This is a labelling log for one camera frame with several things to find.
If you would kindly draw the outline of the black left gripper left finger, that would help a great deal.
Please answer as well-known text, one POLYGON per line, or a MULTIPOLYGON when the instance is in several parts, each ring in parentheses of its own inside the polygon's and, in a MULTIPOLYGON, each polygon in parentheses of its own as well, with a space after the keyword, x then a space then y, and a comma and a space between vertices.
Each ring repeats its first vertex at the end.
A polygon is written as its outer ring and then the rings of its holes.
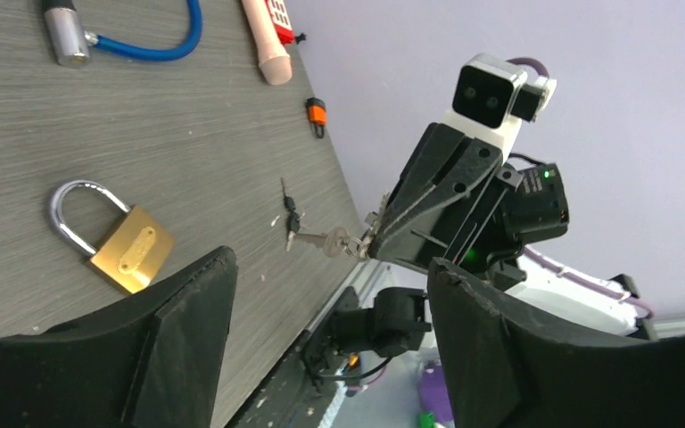
POLYGON ((238 266, 226 246, 41 334, 0 338, 0 427, 207 427, 238 266))

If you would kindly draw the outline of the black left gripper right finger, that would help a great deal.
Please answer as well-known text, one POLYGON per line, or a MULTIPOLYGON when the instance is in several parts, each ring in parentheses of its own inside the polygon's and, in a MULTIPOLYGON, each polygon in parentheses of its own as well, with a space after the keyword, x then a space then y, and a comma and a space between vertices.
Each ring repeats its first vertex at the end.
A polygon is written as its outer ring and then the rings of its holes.
POLYGON ((569 322, 445 259, 428 298, 458 427, 685 427, 685 335, 569 322))

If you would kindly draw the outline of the silver key bunch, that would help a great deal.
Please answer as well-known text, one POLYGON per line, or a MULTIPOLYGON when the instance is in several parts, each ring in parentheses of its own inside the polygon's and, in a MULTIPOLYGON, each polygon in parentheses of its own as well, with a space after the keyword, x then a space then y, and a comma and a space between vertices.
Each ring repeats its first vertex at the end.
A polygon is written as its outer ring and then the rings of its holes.
POLYGON ((384 211, 390 196, 390 192, 385 192, 378 210, 367 215, 368 228, 361 237, 352 235, 345 227, 335 226, 320 234, 297 233, 293 236, 292 242, 311 244, 320 249, 328 258, 336 258, 345 254, 358 261, 366 261, 369 259, 368 249, 384 219, 384 211))

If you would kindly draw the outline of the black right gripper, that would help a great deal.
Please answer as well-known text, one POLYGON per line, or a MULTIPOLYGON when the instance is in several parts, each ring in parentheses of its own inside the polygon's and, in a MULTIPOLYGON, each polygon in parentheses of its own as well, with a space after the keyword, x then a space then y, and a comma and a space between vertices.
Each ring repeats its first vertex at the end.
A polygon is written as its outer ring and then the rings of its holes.
POLYGON ((522 176, 503 166, 500 149, 471 143, 448 125, 427 126, 388 201, 371 258, 422 273, 441 258, 483 275, 520 251, 501 206, 522 176))

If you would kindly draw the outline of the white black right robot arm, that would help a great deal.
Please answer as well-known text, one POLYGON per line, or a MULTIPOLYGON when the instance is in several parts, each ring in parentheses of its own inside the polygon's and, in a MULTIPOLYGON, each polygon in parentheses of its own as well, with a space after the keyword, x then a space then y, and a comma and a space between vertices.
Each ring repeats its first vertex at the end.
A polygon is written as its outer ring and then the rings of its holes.
POLYGON ((577 324, 655 339, 652 312, 630 277, 585 276, 533 248, 564 235, 569 222, 555 164, 516 169, 499 148, 433 123, 372 216, 366 253, 417 272, 443 258, 577 324))

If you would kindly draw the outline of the brass padlock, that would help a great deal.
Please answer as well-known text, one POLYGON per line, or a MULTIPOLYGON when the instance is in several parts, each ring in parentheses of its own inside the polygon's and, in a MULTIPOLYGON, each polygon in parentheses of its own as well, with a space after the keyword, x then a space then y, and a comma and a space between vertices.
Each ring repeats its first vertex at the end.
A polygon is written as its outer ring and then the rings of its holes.
POLYGON ((173 235, 143 208, 126 204, 92 180, 77 179, 60 185, 49 200, 49 218, 57 233, 87 255, 92 266, 130 294, 153 283, 175 244, 173 235), (122 212, 121 221, 105 234, 98 247, 73 231, 64 217, 64 199, 76 189, 96 191, 122 212))

